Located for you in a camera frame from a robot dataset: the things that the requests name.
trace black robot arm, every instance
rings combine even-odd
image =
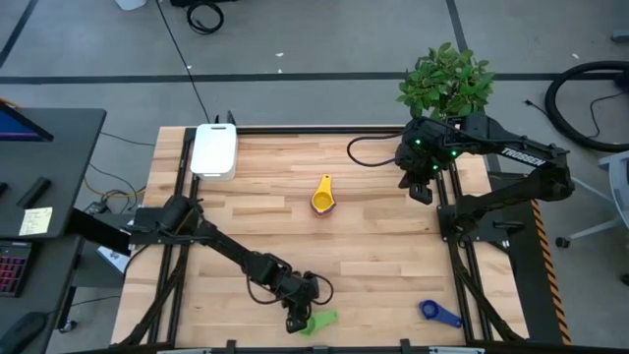
[[[411,198],[430,204],[429,181],[463,152],[498,153],[535,170],[509,187],[479,197],[459,197],[452,224],[460,231],[473,229],[488,211],[532,199],[560,201],[574,190],[567,150],[509,133],[480,113],[448,118],[444,123],[428,118],[409,123],[395,154],[396,164],[406,171],[399,187],[409,188]]]
[[[248,278],[248,287],[250,281],[275,295],[275,300],[262,302],[254,298],[256,302],[262,305],[281,302],[283,308],[288,308],[286,330],[289,333],[306,328],[312,303],[319,304],[316,301],[319,295],[317,274],[306,271],[301,275],[271,254],[250,251],[206,220],[201,222],[194,236],[200,244],[211,247],[239,265]]]
[[[202,213],[197,201],[173,196],[161,209],[159,221],[149,232],[182,242],[197,242],[237,264],[247,277],[247,287],[254,301],[261,305],[281,302],[282,307],[288,309],[286,330],[289,333],[306,328],[312,303],[324,305],[331,300],[333,288],[327,279],[310,271],[301,274],[271,254],[248,250],[218,230]],[[329,298],[323,302],[316,300],[319,296],[318,278],[325,281],[331,290]],[[272,293],[275,299],[258,300],[251,292],[251,282]]]

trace bicycle tire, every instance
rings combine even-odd
[[[548,115],[548,120],[550,120],[550,123],[552,123],[554,128],[559,131],[559,133],[584,148],[591,148],[594,150],[605,152],[626,151],[629,149],[629,144],[598,142],[581,134],[579,131],[574,129],[570,125],[570,123],[565,120],[565,118],[563,118],[561,112],[559,112],[559,109],[557,108],[557,92],[559,91],[559,88],[561,88],[561,86],[565,84],[566,81],[570,80],[570,78],[576,75],[596,70],[618,70],[622,72],[629,70],[629,62],[598,61],[577,65],[576,67],[562,73],[559,78],[557,78],[555,81],[552,82],[552,84],[550,84],[550,87],[548,87],[548,90],[546,91],[544,103],[546,107],[546,113]]]

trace keyboard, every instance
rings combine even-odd
[[[31,242],[0,241],[0,296],[20,296],[31,247]]]

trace wooden tabletop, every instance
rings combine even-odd
[[[159,132],[144,203],[161,207],[174,190],[185,128]],[[463,344],[463,331],[426,321],[418,303],[432,299],[458,314],[452,269],[441,241],[436,203],[425,206],[397,188],[403,172],[394,164],[366,168],[346,154],[352,135],[246,135],[239,137],[236,178],[200,183],[205,215],[223,232],[252,250],[269,252],[295,270],[326,276],[335,287],[332,301],[314,312],[337,310],[339,322],[314,336],[288,334],[286,310],[250,299],[240,268],[210,248],[190,252],[179,320],[177,347],[397,346]],[[363,161],[390,158],[396,139],[353,147]],[[457,159],[465,194],[490,191],[484,161]],[[328,218],[313,214],[310,200],[322,174],[332,177],[336,209]],[[187,173],[184,194],[190,190]],[[438,201],[436,188],[434,199]],[[488,244],[476,244],[486,295],[512,328],[527,336],[511,265]],[[112,342],[127,336],[152,302],[162,246],[151,246],[131,264]],[[179,255],[173,253],[173,264]],[[328,295],[321,285],[322,298]],[[256,289],[260,299],[268,294]],[[170,304],[162,314],[165,339]],[[471,301],[475,334],[481,337]]]

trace orange warning tape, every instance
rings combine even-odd
[[[552,266],[552,257],[550,256],[550,248],[548,247],[548,239],[543,229],[542,212],[538,201],[531,201],[533,207],[533,216],[535,217],[535,224],[538,227],[538,236],[540,238],[540,246],[542,246],[543,262],[547,272],[548,285],[550,286],[550,292],[552,293],[552,302],[554,304],[555,313],[557,315],[557,322],[559,324],[559,331],[561,331],[561,341],[565,345],[571,345],[570,332],[568,331],[568,324],[566,323],[565,314],[563,312],[563,306],[561,305],[561,298],[559,297],[559,288],[557,286],[557,279],[554,272],[554,266]]]

